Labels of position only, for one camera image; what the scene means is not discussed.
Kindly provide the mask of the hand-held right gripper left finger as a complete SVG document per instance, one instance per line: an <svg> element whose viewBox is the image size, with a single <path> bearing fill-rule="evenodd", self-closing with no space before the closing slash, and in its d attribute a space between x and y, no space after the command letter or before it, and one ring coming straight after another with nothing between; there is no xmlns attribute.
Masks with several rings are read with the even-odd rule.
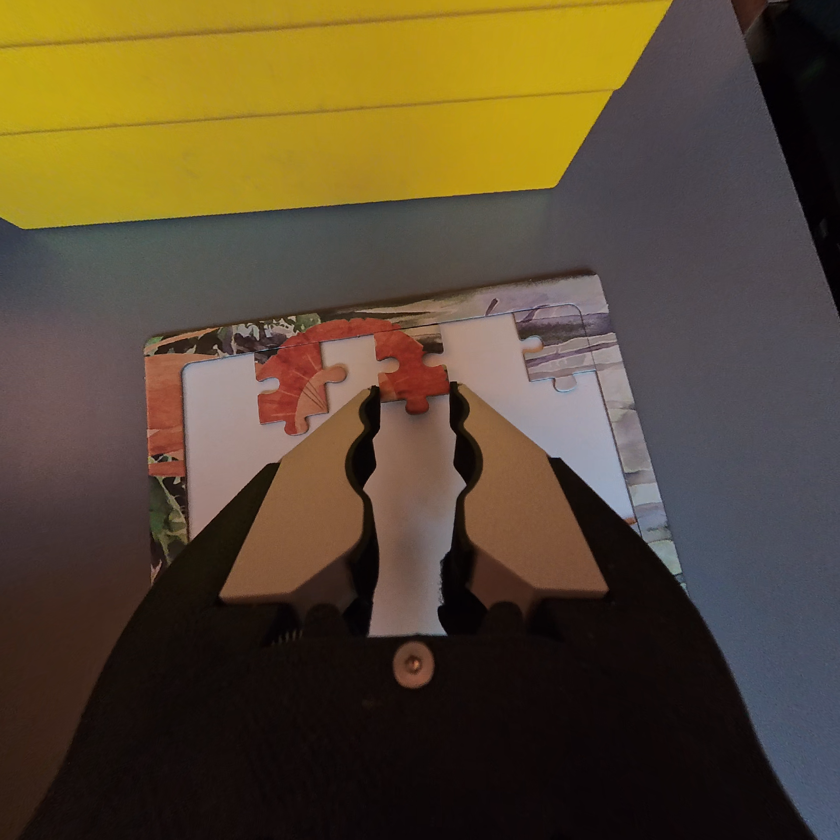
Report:
<svg viewBox="0 0 840 840"><path fill-rule="evenodd" d="M280 460L220 592L225 603L332 604L367 631L379 573L372 504L380 392L363 390Z"/></svg>

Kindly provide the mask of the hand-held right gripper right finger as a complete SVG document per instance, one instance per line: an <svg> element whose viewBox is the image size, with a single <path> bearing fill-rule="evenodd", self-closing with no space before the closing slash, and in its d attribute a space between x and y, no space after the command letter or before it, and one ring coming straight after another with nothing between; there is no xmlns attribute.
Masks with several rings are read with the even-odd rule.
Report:
<svg viewBox="0 0 840 840"><path fill-rule="evenodd" d="M456 500L449 625L478 627L493 605L524 616L543 599L607 593L550 457L467 386L450 386Z"/></svg>

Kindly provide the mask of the red fan puzzle piece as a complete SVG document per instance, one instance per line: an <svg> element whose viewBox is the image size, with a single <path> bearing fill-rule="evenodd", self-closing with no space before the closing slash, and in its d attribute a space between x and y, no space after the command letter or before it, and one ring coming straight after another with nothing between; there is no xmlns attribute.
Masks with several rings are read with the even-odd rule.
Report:
<svg viewBox="0 0 840 840"><path fill-rule="evenodd" d="M265 362L255 363L260 382L276 378L278 388L258 395L259 421L284 422L288 435L308 431L308 417L329 410L326 384L342 382L346 368L341 364L322 366L320 343L348 337L346 321L323 322L289 337Z"/></svg>

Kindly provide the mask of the red curved puzzle piece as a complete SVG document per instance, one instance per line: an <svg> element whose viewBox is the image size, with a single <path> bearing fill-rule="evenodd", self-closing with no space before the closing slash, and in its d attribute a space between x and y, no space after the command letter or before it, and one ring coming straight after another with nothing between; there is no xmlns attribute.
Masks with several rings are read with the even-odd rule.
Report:
<svg viewBox="0 0 840 840"><path fill-rule="evenodd" d="M427 412L429 396L448 394L449 380L445 366L424 363L426 354L444 351L438 324L377 332L374 344L378 361L393 358L398 363L394 371L378 374L383 403L405 401L406 412L418 415Z"/></svg>

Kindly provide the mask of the yellow plastic bin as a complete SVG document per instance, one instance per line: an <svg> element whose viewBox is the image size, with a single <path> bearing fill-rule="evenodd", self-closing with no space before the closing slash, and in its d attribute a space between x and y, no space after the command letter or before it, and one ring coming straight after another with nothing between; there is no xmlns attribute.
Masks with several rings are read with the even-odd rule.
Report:
<svg viewBox="0 0 840 840"><path fill-rule="evenodd" d="M2 218L550 188L669 5L2 1Z"/></svg>

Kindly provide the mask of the grey desk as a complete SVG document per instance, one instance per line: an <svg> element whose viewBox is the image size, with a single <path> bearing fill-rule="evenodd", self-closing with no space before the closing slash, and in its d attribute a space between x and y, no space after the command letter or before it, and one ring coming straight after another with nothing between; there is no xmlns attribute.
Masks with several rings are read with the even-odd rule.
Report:
<svg viewBox="0 0 840 840"><path fill-rule="evenodd" d="M837 318L725 2L672 6L550 192L4 225L2 725L72 727L149 583L148 334L584 267L754 717L832 729Z"/></svg>

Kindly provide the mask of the grey striped puzzle piece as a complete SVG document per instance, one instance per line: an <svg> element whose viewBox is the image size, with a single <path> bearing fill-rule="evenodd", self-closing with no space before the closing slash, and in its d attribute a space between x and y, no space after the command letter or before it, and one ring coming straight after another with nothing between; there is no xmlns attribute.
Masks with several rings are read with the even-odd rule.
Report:
<svg viewBox="0 0 840 840"><path fill-rule="evenodd" d="M575 375L595 370L581 311L574 305L541 306L513 313L530 382L551 380L557 392L573 390Z"/></svg>

